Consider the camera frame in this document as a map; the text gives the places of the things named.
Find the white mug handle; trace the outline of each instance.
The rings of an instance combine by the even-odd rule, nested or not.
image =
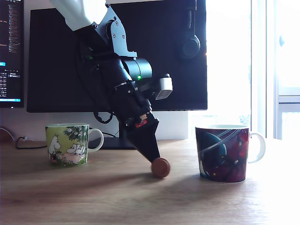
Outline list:
[[[261,149],[259,150],[259,153],[256,156],[256,159],[253,160],[253,161],[248,161],[248,163],[256,163],[256,162],[258,162],[259,160],[262,159],[262,157],[264,156],[264,154],[266,152],[266,140],[265,140],[265,138],[260,133],[250,132],[250,137],[254,136],[254,135],[258,137]]]
[[[101,130],[99,130],[99,129],[90,129],[89,134],[92,133],[93,131],[97,131],[100,134],[101,141],[100,141],[100,144],[96,148],[94,148],[94,149],[89,149],[88,148],[88,153],[98,151],[102,147],[103,142],[104,142],[104,136],[103,136],[103,133],[101,132]]]

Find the space-themed mug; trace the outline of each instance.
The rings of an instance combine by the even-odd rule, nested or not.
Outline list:
[[[101,142],[96,148],[89,149],[89,134],[93,131],[100,134]],[[88,153],[102,147],[104,137],[99,129],[90,129],[88,124],[69,123],[47,125],[46,140],[51,164],[74,166],[85,164]]]
[[[265,138],[243,125],[213,125],[196,127],[200,176],[215,182],[237,183],[246,179],[247,163],[262,159],[266,151]],[[260,151],[248,160],[249,139],[256,135]]]

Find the mug illustration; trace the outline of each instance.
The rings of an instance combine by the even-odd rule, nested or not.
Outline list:
[[[61,153],[60,151],[56,150],[59,150],[60,148],[61,145],[58,142],[58,135],[54,135],[48,149],[49,160],[51,162],[56,163],[56,154]]]
[[[198,131],[200,175],[216,182],[246,178],[248,129]]]
[[[63,128],[59,135],[55,134],[48,149],[50,161],[58,165],[86,163],[88,131],[88,126],[73,126]]]

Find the monitor screen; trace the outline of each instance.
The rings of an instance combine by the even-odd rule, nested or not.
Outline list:
[[[23,0],[0,0],[0,108],[23,107]]]
[[[195,13],[201,48],[189,60],[177,53],[189,19],[184,2],[112,4],[125,27],[128,50],[151,64],[153,77],[169,73],[172,78],[173,92],[167,99],[150,99],[154,111],[207,109],[205,0],[198,0]],[[93,112],[95,107],[104,111],[101,99],[95,106],[76,77],[76,43],[75,33],[56,9],[31,11],[28,112]],[[84,86],[97,98],[99,74],[79,71]]]

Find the planet illustration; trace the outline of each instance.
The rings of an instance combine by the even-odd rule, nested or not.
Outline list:
[[[209,168],[222,165],[224,163],[222,156],[227,154],[225,144],[222,144],[221,139],[211,133],[203,133],[202,137],[205,140],[202,142],[203,150],[200,152],[203,165]]]

